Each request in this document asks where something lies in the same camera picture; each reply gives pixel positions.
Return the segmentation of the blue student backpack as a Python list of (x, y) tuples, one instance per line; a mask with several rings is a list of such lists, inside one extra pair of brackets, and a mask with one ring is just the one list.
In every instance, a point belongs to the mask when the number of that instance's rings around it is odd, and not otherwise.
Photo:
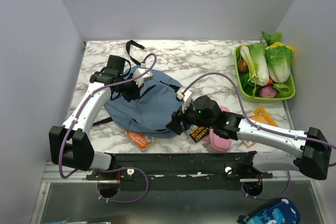
[[(130, 68), (124, 71), (122, 78), (133, 78), (134, 71), (140, 62), (131, 57), (130, 47), (136, 46), (145, 49), (134, 40), (126, 43), (126, 52), (136, 65), (131, 67), (129, 60), (126, 62)], [(104, 104), (109, 118), (96, 121), (92, 126), (114, 122), (126, 131), (142, 133), (157, 138), (171, 138), (176, 136), (166, 125), (171, 121), (171, 114), (177, 111), (182, 103), (177, 100), (176, 93), (182, 85), (162, 71), (152, 69), (153, 78), (146, 81), (140, 91), (140, 98), (127, 102), (121, 95), (121, 90), (113, 88), (110, 99)]]

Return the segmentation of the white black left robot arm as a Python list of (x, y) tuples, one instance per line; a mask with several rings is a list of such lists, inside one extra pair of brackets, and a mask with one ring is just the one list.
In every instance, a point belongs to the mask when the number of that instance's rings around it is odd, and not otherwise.
[(113, 88), (124, 90), (128, 83), (139, 88), (150, 76), (151, 68), (140, 65), (133, 78), (124, 80), (126, 59), (110, 55), (107, 65), (91, 75), (88, 89), (72, 115), (62, 124), (49, 131), (52, 162), (58, 165), (62, 178), (70, 177), (77, 170), (98, 170), (104, 179), (116, 175), (112, 156), (93, 149), (88, 138), (92, 125), (103, 105), (110, 99)]

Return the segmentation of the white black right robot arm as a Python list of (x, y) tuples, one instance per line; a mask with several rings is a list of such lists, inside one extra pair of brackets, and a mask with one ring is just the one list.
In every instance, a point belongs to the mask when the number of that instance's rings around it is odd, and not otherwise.
[(291, 131), (263, 124), (241, 114), (222, 111), (206, 95), (173, 112), (167, 128), (180, 135), (190, 125), (210, 128), (221, 138), (252, 141), (276, 149), (276, 152), (249, 154), (241, 165), (246, 177), (273, 170), (295, 170), (312, 179), (327, 178), (331, 145), (317, 128)]

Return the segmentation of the black storey treehouse book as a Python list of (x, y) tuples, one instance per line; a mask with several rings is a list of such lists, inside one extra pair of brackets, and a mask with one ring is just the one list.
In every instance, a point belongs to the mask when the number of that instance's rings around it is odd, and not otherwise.
[(187, 130), (187, 133), (194, 143), (198, 143), (199, 141), (209, 136), (209, 128), (204, 126), (191, 125)]

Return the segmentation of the orange storey treehouse book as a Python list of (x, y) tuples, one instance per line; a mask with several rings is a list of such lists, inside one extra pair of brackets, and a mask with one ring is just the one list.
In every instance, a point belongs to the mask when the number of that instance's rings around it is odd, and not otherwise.
[(156, 140), (156, 137), (142, 133), (126, 131), (125, 134), (142, 152), (145, 152)]

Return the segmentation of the green plastic vegetable basket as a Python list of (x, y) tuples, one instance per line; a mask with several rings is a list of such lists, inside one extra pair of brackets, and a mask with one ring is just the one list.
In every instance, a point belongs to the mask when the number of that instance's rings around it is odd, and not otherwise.
[(276, 103), (293, 98), (296, 94), (296, 87), (291, 72), (286, 82), (277, 83), (270, 78), (268, 84), (262, 87), (248, 80), (249, 73), (239, 71), (239, 61), (242, 60), (240, 48), (242, 46), (249, 47), (251, 44), (237, 46), (234, 50), (236, 79), (241, 97), (254, 103)]

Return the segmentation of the orange notebook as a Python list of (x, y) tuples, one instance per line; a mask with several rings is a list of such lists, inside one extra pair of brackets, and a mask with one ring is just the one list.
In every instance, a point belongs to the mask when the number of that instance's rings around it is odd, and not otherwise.
[(265, 110), (265, 108), (263, 106), (260, 106), (260, 107), (256, 108), (253, 111), (253, 115), (249, 116), (249, 118), (254, 120), (254, 121), (263, 123), (263, 124), (278, 127), (278, 124), (268, 114), (268, 112)]

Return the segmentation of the brown mushroom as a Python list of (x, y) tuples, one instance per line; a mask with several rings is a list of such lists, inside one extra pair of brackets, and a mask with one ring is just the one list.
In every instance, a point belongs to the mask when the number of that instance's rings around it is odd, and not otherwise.
[(241, 74), (247, 74), (247, 73), (249, 73), (248, 65), (242, 59), (237, 62), (237, 69), (238, 69), (238, 72), (241, 73)]

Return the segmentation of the purple red onion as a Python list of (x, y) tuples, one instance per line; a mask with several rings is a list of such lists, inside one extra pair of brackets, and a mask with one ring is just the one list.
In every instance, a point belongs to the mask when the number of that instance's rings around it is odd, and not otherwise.
[(259, 91), (259, 95), (262, 98), (275, 98), (277, 95), (277, 90), (273, 86), (264, 86)]

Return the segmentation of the white green leek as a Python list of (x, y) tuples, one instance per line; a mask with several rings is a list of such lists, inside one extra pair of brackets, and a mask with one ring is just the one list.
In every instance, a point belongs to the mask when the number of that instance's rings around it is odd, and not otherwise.
[(252, 57), (250, 55), (249, 49), (247, 46), (241, 46), (240, 48), (240, 55), (242, 59), (247, 64), (248, 70), (249, 70), (249, 81), (251, 81), (254, 84), (257, 84), (258, 75), (256, 71), (255, 64), (252, 60)]

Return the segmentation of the left napa cabbage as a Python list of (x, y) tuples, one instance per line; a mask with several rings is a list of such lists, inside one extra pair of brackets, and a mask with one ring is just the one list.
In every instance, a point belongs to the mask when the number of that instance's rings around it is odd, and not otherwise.
[(262, 87), (266, 86), (269, 82), (269, 71), (265, 56), (266, 47), (263, 43), (258, 42), (251, 44), (248, 48), (256, 67), (256, 74), (258, 76), (257, 84)]

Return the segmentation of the right napa cabbage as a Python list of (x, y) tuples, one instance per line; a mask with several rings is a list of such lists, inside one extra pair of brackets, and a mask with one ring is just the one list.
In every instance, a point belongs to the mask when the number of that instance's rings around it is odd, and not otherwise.
[(291, 74), (292, 51), (284, 46), (267, 48), (265, 51), (269, 75), (274, 82), (284, 83)]

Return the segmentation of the green leafy lettuce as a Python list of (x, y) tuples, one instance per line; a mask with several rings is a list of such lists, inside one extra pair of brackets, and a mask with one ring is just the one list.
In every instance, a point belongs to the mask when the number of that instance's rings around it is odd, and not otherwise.
[(279, 31), (273, 34), (269, 34), (265, 31), (262, 31), (261, 34), (267, 46), (271, 46), (272, 44), (276, 42), (281, 42), (281, 39), (282, 39), (282, 32), (279, 32)]

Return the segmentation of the blue shark pencil case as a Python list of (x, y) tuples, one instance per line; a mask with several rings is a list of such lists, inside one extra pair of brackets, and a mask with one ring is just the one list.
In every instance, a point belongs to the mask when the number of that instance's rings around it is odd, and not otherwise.
[(240, 215), (237, 223), (268, 224), (268, 223), (299, 223), (301, 215), (287, 198), (279, 198), (261, 205), (246, 215)]

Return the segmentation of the aluminium rail frame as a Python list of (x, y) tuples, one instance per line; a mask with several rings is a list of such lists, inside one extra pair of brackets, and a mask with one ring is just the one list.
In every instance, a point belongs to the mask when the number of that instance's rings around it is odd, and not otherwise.
[[(62, 173), (64, 176), (68, 175), (68, 178), (63, 178), (63, 175), (59, 172), (58, 165), (53, 164), (52, 162), (47, 162), (45, 165), (45, 169), (43, 172), (42, 182), (43, 183), (115, 183), (116, 179), (103, 179), (101, 175), (94, 175), (92, 171), (83, 172), (83, 171), (76, 171), (74, 172), (72, 168), (63, 167)], [(154, 181), (155, 179), (164, 179), (164, 178), (205, 178), (210, 179), (214, 174), (202, 173), (197, 172), (195, 174), (187, 175), (187, 174), (178, 174), (178, 175), (150, 175), (147, 174), (149, 181)], [(262, 180), (264, 182), (268, 181), (287, 181), (288, 177), (291, 177), (292, 181), (303, 180), (303, 181), (312, 181), (312, 178), (309, 178), (299, 172), (290, 171), (272, 171), (270, 173), (266, 173), (262, 175)]]

